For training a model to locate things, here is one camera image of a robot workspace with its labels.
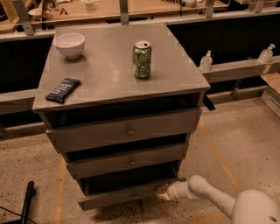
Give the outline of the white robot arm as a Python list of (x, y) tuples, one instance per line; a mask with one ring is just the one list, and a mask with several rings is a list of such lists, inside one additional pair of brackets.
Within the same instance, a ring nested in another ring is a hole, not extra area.
[(155, 194), (162, 200), (172, 201), (208, 199), (232, 224), (280, 224), (280, 207), (266, 193), (249, 189), (233, 198), (199, 175), (193, 175), (186, 181), (163, 184)]

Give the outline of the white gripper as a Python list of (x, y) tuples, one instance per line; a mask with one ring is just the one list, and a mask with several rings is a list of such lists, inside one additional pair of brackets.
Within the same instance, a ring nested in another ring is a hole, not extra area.
[(192, 192), (189, 189), (187, 181), (176, 181), (171, 184), (166, 183), (156, 189), (155, 194), (161, 200), (186, 200)]

